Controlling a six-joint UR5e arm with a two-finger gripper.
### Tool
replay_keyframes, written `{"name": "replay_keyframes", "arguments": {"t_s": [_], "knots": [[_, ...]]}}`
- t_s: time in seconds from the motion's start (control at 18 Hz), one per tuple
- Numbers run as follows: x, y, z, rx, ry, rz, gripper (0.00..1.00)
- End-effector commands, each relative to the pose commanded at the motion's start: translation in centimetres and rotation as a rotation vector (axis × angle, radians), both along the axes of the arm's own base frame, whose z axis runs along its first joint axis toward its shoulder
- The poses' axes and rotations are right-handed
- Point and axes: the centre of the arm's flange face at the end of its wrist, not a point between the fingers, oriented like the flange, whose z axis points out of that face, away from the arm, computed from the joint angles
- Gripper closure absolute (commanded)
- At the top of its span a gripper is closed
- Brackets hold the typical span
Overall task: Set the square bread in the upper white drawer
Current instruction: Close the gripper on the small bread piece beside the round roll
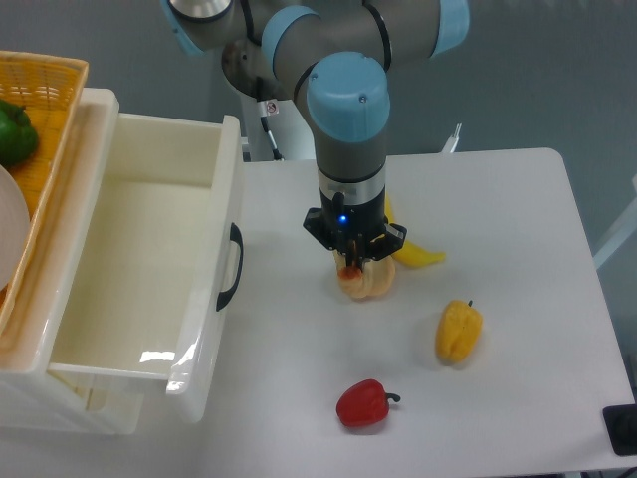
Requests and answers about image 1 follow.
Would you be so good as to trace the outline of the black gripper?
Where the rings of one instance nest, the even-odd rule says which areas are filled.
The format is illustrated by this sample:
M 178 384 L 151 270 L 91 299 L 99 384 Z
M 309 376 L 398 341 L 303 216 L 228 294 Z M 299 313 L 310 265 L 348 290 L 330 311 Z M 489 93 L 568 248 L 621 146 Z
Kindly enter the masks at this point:
M 346 204 L 343 193 L 320 195 L 320 208 L 310 208 L 303 226 L 327 250 L 345 258 L 347 274 L 359 272 L 358 262 L 380 261 L 403 247 L 407 229 L 388 224 L 385 192 L 363 204 Z

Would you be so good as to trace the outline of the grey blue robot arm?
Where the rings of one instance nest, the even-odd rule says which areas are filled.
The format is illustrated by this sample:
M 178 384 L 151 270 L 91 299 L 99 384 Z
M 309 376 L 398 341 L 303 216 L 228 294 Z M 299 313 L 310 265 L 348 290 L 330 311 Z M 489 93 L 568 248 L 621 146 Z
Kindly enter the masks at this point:
M 306 230 L 363 268 L 404 244 L 384 213 L 388 71 L 457 46 L 470 28 L 465 1 L 362 1 L 326 19 L 300 1 L 165 1 L 181 47 L 200 55 L 247 40 L 310 128 L 321 205 Z

